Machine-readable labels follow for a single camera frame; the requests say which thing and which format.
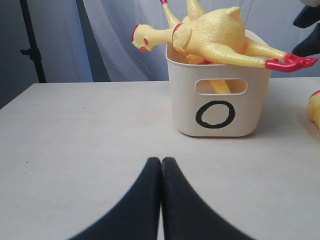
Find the black circle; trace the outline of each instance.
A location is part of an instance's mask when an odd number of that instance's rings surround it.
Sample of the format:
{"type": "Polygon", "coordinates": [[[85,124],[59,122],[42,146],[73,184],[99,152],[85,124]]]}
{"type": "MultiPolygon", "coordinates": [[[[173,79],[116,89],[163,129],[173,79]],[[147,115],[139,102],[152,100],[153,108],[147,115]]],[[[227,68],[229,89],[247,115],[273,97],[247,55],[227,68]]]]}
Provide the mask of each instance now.
{"type": "Polygon", "coordinates": [[[228,126],[230,123],[232,123],[232,121],[235,119],[235,116],[236,116],[236,110],[230,102],[222,101],[222,100],[215,100],[215,101],[210,101],[210,102],[206,103],[205,105],[203,105],[196,113],[195,120],[200,126],[202,126],[204,128],[222,129],[222,128],[228,126]],[[212,107],[213,105],[225,105],[228,107],[229,116],[226,118],[226,120],[224,122],[212,125],[212,124],[209,124],[209,123],[202,120],[202,116],[205,113],[205,111],[207,111],[208,108],[212,107]]]}

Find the white curtain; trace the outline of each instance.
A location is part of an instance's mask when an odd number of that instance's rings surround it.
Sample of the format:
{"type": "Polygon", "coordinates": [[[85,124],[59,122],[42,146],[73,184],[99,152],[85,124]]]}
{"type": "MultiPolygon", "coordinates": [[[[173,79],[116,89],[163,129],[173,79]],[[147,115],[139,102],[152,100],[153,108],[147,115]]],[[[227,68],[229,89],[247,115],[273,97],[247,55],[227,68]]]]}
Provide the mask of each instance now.
{"type": "MultiPolygon", "coordinates": [[[[111,81],[168,80],[165,45],[152,52],[139,52],[132,45],[136,24],[149,24],[166,29],[168,23],[160,0],[83,0],[104,65],[111,81]]],[[[304,5],[299,0],[199,0],[206,11],[232,6],[242,7],[246,28],[255,32],[274,48],[291,52],[314,29],[293,26],[304,5]]],[[[187,15],[186,0],[168,0],[175,16],[187,15]]],[[[293,73],[274,71],[272,77],[320,76],[320,68],[312,67],[293,73]]]]}

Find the white table surface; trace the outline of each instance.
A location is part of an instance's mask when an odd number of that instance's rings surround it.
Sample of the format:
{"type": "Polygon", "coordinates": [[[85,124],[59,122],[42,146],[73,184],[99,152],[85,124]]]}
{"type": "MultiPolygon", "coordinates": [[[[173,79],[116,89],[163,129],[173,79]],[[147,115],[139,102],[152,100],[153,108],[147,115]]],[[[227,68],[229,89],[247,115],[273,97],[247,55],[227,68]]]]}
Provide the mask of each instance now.
{"type": "Polygon", "coordinates": [[[320,133],[306,115],[319,89],[320,77],[273,78],[253,134],[194,138],[173,126],[166,81],[34,84],[0,110],[0,239],[67,239],[118,202],[148,157],[170,156],[257,240],[319,240],[320,133]]]}

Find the white plastic bin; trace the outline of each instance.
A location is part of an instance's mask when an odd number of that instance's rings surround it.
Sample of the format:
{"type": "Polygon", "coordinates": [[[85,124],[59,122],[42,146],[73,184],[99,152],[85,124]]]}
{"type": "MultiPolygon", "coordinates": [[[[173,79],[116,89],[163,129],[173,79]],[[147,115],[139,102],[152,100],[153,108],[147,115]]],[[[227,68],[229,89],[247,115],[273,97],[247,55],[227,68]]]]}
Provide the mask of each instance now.
{"type": "MultiPolygon", "coordinates": [[[[246,35],[266,44],[253,32],[246,35]]],[[[194,137],[241,137],[252,133],[259,122],[271,70],[228,64],[187,64],[171,45],[166,48],[173,123],[194,137]],[[239,93],[199,91],[206,80],[238,81],[239,93]]]]}

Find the rubber chicken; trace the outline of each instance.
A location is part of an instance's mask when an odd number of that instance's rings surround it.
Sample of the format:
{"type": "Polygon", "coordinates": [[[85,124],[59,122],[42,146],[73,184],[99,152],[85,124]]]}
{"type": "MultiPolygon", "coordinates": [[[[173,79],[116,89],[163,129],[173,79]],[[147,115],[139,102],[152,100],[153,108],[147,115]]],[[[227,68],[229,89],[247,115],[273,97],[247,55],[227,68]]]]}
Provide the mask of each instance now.
{"type": "Polygon", "coordinates": [[[164,30],[138,24],[132,33],[132,44],[143,52],[152,51],[157,44],[167,43],[185,56],[196,55],[212,63],[281,72],[312,67],[318,60],[286,53],[246,37],[240,13],[238,6],[221,8],[164,30]]]}
{"type": "MultiPolygon", "coordinates": [[[[160,0],[164,14],[168,21],[168,25],[170,28],[181,24],[181,22],[176,18],[176,16],[172,13],[169,5],[168,0],[160,0]]],[[[186,0],[187,3],[187,12],[188,15],[183,19],[184,23],[193,21],[201,17],[202,15],[206,14],[204,7],[198,2],[198,0],[186,0]]],[[[189,64],[210,64],[211,62],[206,61],[203,57],[189,54],[185,56],[186,62],[189,64]]],[[[209,81],[214,92],[217,94],[230,94],[231,91],[223,79],[217,80],[210,80],[209,81]]]]}
{"type": "Polygon", "coordinates": [[[310,120],[314,122],[320,130],[320,90],[311,95],[306,111],[310,120]]]}

